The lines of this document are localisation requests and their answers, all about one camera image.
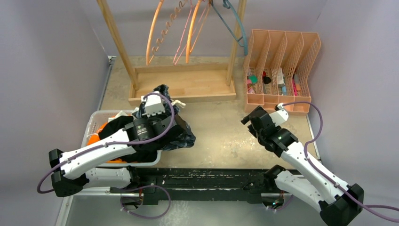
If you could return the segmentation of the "dark camouflage shorts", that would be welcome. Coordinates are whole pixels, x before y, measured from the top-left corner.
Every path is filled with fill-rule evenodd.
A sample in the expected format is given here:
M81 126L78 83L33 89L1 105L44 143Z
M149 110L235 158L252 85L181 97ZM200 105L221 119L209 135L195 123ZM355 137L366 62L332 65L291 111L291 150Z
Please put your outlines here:
M169 91L169 87L165 84L159 85L156 88L154 88L153 92L154 93L160 93L162 96L168 99L168 101L171 103L174 109L175 113L175 122L173 127L168 131L166 135L158 139L156 142L157 144L161 145L161 147L157 148L158 150L163 150L163 151L170 151L170 150L175 150L178 148L190 148L194 146L194 143L196 141L196 137L194 136L190 125L184 121L179 115L180 108L185 108L186 104L183 102L180 102L179 100L171 99ZM150 118L154 120L164 120L167 119L169 116L171 116L171 110L161 97L157 95L150 95L151 98L159 99L162 101L163 107L164 107L164 112L157 114L155 116L151 116ZM133 116L135 118L148 118L147 110L145 110L145 103L141 102L140 106L135 109L133 112Z

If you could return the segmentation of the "black shorts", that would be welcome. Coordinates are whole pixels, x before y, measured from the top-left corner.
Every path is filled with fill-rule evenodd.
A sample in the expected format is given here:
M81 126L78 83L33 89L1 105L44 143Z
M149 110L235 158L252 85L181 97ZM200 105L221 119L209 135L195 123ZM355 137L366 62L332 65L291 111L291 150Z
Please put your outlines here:
M160 128L161 120L154 120L149 118L134 118L133 116L121 116L108 122L104 129L99 133L100 140L110 137L120 129L125 129L129 141L145 141L156 137L163 132ZM152 141L147 144L132 145L135 153L123 155L123 161L132 162L149 162L156 158L156 154L161 145Z

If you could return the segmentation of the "white shorts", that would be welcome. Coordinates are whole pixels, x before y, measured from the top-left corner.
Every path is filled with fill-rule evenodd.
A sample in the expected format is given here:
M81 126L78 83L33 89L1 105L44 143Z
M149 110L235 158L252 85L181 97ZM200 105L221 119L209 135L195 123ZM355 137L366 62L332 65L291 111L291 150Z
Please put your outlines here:
M140 112L140 110L139 110L139 108L138 107L136 107L135 109L133 109L133 110L121 110L121 111L119 111L119 112L117 112L115 115L113 115L112 117L109 117L108 118L108 122L110 122L110 121L112 121L112 120L115 120L116 118L119 118L119 117L121 117L121 116L135 116L135 114L136 113L139 113Z

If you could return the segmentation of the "pink thin hanger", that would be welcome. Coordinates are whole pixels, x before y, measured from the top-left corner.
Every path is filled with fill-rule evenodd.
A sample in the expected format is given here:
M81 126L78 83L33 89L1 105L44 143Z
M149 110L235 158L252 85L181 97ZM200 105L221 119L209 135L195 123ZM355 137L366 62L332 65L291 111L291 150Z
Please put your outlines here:
M182 56L185 56L185 46L187 43L187 33L188 33L188 29L189 29L189 16L190 13L192 12L192 7L193 4L195 4L197 2L197 0L190 0L189 4L190 4L190 10L189 10L189 14L187 16L180 40L179 40L179 45L177 47L177 50L175 52L174 58L173 58L173 65L177 65L180 61L180 59L182 58Z

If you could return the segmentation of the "pink plastic file organizer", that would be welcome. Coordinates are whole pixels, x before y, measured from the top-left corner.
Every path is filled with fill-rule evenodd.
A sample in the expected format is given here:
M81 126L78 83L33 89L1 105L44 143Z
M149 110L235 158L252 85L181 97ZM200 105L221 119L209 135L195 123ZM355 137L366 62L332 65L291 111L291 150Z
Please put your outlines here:
M272 112L277 104L289 103L289 113L306 115L311 102L308 77L320 48L316 32L253 29L243 63L244 111L261 106ZM255 94L247 93L252 75L258 78Z

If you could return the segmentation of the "orange hanger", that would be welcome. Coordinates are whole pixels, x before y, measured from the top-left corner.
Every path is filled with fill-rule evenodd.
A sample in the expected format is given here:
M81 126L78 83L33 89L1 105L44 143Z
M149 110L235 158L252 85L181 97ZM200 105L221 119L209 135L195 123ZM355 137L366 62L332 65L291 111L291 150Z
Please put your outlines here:
M210 10L210 2L208 0L198 0L193 4L192 12L189 16L189 29L187 33L187 43L185 46L185 62L190 62L191 54L197 43L197 39L202 32L202 28L206 22Z
M161 15L164 2L165 2L164 0L159 0L152 18L152 23L149 30L146 51L145 51L146 66L149 66L153 61L153 59L155 58L155 54L158 52L161 44L165 40L165 37L168 35L171 26L173 25L176 18L179 16L182 9L184 9L185 6L189 5L188 0L179 0L177 6L174 7L168 19L166 20L165 24L161 27L162 30L157 35L156 29L158 26L158 21Z

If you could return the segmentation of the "white plastic basket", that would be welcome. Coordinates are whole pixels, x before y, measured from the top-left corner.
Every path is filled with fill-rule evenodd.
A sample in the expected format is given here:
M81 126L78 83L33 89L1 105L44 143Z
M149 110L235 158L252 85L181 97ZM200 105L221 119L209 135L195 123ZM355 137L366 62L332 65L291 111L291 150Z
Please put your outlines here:
M83 136L83 141L81 143L81 147L85 147L92 142L95 136L98 134L100 130L102 130L103 126L108 123L109 118L114 118L117 114L123 111L126 115L132 115L136 110L99 110L90 116L90 119L87 123L87 127L85 129L85 133ZM150 167L156 165L161 159L161 150L157 151L156 158L149 162L125 162L120 160L108 161L106 163L98 166L99 168L120 168L120 167Z

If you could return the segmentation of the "orange shorts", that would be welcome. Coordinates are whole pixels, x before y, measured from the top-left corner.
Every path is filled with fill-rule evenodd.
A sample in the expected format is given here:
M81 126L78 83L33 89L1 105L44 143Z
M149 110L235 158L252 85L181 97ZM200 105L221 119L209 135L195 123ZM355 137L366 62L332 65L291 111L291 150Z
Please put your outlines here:
M87 138L89 138L87 145L91 145L95 142L98 142L100 140L99 138L99 133L104 129L104 127L107 125L108 123L104 123L102 126L99 127L99 129L92 133L87 135ZM116 163L127 163L126 161L123 161L121 158L117 158L117 159L113 159L108 161L107 163L111 163L111 164L116 164Z

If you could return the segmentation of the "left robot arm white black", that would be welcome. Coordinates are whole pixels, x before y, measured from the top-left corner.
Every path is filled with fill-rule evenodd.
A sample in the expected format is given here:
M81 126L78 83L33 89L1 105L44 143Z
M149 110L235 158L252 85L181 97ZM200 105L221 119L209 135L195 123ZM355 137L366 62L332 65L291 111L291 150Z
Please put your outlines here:
M162 152L190 148L195 141L179 115L121 116L103 127L98 141L74 151L49 152L52 191L58 197L104 186L136 192L140 179L134 167L156 165Z

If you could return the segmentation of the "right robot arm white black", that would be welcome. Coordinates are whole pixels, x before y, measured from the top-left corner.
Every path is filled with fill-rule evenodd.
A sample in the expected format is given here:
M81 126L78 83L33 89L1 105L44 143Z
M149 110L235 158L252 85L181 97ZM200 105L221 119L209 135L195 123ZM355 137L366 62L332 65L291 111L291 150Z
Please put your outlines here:
M362 212L363 188L340 179L309 154L291 131L281 127L288 118L289 113L280 103L273 113L258 106L241 120L261 146L303 176L297 178L276 165L264 179L265 188L271 192L280 189L299 198L313 207L328 226L349 225Z

